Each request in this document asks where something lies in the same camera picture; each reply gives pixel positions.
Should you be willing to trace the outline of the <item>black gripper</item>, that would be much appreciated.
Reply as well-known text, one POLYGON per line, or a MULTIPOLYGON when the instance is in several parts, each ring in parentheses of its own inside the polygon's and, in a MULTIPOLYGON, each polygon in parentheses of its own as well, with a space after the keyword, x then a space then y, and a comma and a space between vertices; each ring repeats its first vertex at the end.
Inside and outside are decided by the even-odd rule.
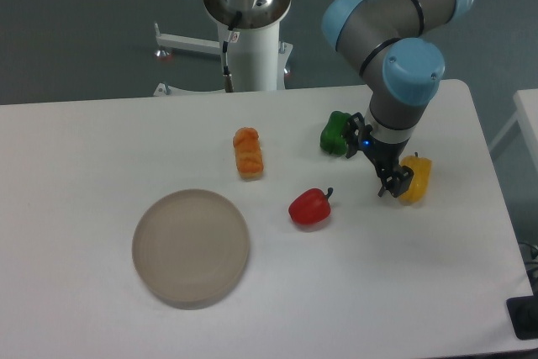
POLYGON ((399 157, 407 145, 407 141, 396 144, 386 143, 372 134, 373 127, 365 125, 361 113, 351 115, 344 123, 342 137, 346 143, 345 158, 352 158, 362 151, 374 165, 381 187, 377 193, 382 197, 389 193, 393 198, 399 198, 409 190, 414 177, 414 171, 408 166, 400 166, 399 157))

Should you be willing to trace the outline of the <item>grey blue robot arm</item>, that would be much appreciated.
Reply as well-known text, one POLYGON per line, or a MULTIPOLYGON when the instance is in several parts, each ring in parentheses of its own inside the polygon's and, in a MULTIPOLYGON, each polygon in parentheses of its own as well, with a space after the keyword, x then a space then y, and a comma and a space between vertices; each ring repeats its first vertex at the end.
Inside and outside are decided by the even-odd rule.
MULTIPOLYGON (((345 123, 346 153, 363 153, 381 189, 400 197, 414 170, 400 156, 445 72, 424 33, 466 13, 474 0, 334 0, 322 18, 330 46, 372 90, 368 109, 345 123)), ((291 0, 203 0, 218 30, 226 92, 274 91, 283 81, 280 23, 291 0)))

